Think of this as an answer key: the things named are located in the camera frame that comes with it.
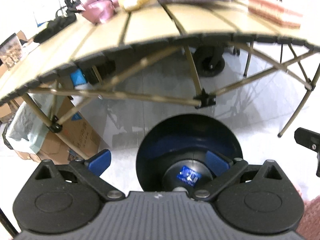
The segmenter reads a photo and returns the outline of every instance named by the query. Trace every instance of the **pink foil package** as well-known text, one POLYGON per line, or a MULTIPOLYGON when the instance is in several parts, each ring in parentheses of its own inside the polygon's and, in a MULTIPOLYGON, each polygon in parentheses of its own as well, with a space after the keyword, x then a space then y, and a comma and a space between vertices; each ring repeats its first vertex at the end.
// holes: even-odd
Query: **pink foil package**
POLYGON ((116 13, 119 6, 118 0, 80 0, 77 10, 88 21, 97 24, 105 23, 116 13))

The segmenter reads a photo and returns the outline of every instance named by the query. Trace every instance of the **caster wheel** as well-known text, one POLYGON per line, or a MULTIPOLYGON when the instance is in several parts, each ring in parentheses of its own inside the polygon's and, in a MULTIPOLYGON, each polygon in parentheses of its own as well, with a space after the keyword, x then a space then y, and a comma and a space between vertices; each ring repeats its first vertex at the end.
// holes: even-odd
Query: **caster wheel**
POLYGON ((222 72, 225 67, 225 61, 220 56, 215 66, 210 65, 215 47, 199 47, 193 55, 198 75, 201 77, 214 77, 222 72))
POLYGON ((233 48, 233 55, 240 56, 240 49, 233 48))

